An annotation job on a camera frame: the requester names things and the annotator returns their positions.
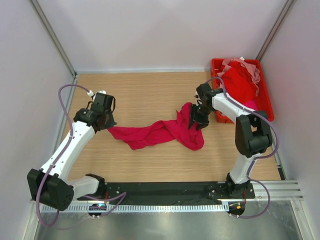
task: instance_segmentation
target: white panel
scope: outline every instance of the white panel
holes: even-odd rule
[[[57,92],[72,77],[27,0],[1,4],[0,56],[0,238],[20,240],[30,217],[27,174],[52,154]]]
[[[262,60],[287,177],[320,221],[320,1],[297,1]]]
[[[284,0],[39,0],[77,71],[210,69],[255,58]]]

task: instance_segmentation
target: red plastic bin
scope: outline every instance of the red plastic bin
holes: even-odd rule
[[[217,73],[221,71],[221,66],[223,62],[223,58],[214,58],[212,59],[212,76],[217,77]],[[269,93],[265,81],[265,77],[261,68],[261,64],[258,60],[254,59],[245,59],[244,60],[248,64],[253,64],[255,65],[259,70],[260,70],[260,82],[257,84],[259,87],[259,93],[256,96],[255,103],[256,106],[258,107],[258,110],[264,110],[267,113],[268,120],[273,121],[275,119],[274,116],[274,111],[272,109],[271,103],[270,103],[270,98],[269,98]],[[217,89],[218,84],[216,79],[213,80],[212,83],[212,88]],[[221,115],[219,111],[215,112],[216,114],[216,121],[219,123],[233,123],[228,117]]]

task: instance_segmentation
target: cable connector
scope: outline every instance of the cable connector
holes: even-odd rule
[[[95,95],[95,93],[92,90],[88,91],[86,94],[88,94],[90,98],[93,98]]]

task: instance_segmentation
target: red cloth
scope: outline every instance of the red cloth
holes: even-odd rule
[[[176,112],[176,120],[160,120],[147,127],[114,126],[108,130],[115,139],[124,141],[133,150],[174,139],[188,149],[199,150],[205,141],[201,130],[196,130],[196,122],[188,129],[191,105],[191,102],[184,104],[181,111]]]
[[[241,104],[255,99],[258,88],[252,81],[252,75],[238,61],[230,62],[229,66],[231,68],[221,77],[226,91]]]

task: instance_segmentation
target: wooden table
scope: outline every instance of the wooden table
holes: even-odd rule
[[[118,126],[145,127],[158,120],[176,119],[176,110],[186,102],[194,103],[196,87],[208,79],[209,72],[83,74],[78,84],[115,96],[114,119]],[[76,89],[70,116],[85,108],[89,100],[82,89]],[[69,179],[92,173],[106,182],[224,181],[238,155],[235,125],[217,123],[211,114],[210,124],[202,132],[205,143],[198,151],[176,140],[131,150],[107,130],[98,132],[84,147]],[[275,159],[260,160],[252,177],[280,180]]]

